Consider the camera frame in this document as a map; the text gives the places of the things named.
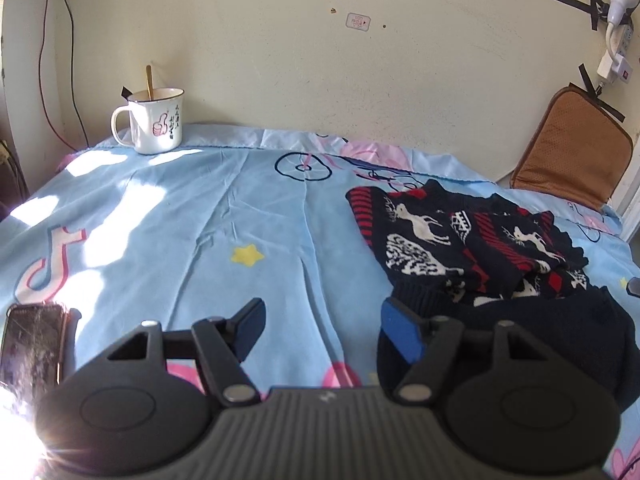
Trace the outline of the wooden spoon in mug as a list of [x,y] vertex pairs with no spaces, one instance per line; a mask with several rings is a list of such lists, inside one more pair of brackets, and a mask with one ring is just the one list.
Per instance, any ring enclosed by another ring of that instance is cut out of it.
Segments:
[[154,99],[154,86],[153,86],[153,70],[151,64],[145,65],[145,87],[146,87],[146,95],[148,96],[149,101],[153,101]]

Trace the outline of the white enamel mug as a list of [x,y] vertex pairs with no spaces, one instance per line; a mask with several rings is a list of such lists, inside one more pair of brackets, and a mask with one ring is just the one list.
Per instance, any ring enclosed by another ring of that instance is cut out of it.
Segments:
[[[184,90],[157,88],[152,98],[146,91],[128,96],[124,106],[116,108],[111,117],[111,132],[117,144],[132,148],[141,155],[170,152],[182,142],[182,109]],[[117,118],[129,117],[129,136],[118,133]]]

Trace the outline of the cracked smartphone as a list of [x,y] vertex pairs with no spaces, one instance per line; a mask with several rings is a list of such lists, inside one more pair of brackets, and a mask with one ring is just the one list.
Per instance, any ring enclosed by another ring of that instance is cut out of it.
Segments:
[[67,311],[58,304],[14,304],[6,312],[1,383],[35,405],[60,382]]

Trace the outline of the white power adapter plug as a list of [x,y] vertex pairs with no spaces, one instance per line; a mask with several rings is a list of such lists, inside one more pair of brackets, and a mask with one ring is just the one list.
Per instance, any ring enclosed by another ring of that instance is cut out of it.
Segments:
[[614,58],[611,58],[611,55],[605,52],[598,66],[597,74],[602,81],[608,84],[612,84],[616,80],[628,84],[632,75],[632,67],[623,55],[616,54]]

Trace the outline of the brown perforated seat cushion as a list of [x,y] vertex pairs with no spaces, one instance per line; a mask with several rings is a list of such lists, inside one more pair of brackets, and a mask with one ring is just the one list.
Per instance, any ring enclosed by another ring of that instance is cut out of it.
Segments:
[[510,187],[601,209],[634,152],[634,141],[591,96],[570,84],[556,92],[515,167]]

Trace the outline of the navy reindeer knit sweater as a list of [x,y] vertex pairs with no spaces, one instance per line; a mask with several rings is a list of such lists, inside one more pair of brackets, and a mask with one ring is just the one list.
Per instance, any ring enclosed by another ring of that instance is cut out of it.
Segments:
[[621,410],[639,397],[636,326],[589,260],[554,223],[494,194],[449,192],[434,180],[407,192],[346,194],[392,296],[424,318],[471,330],[513,321],[608,390]]

